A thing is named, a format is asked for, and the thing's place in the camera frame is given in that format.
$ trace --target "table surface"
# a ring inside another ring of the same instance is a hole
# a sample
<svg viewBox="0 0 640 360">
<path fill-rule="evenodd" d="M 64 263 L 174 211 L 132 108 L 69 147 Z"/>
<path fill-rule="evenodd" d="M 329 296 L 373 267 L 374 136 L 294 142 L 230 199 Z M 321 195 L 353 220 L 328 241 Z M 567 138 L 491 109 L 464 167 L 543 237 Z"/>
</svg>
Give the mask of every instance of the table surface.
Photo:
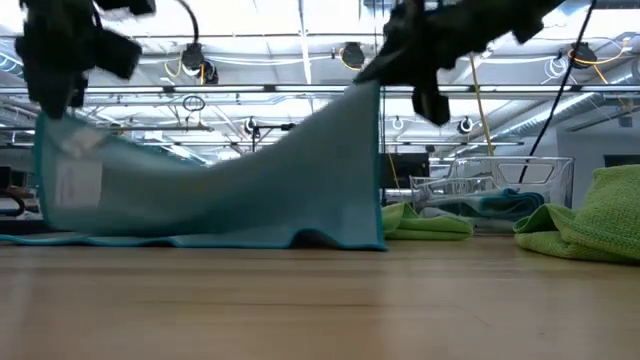
<svg viewBox="0 0 640 360">
<path fill-rule="evenodd" d="M 640 269 L 391 251 L 0 247 L 0 358 L 640 358 Z"/>
</svg>

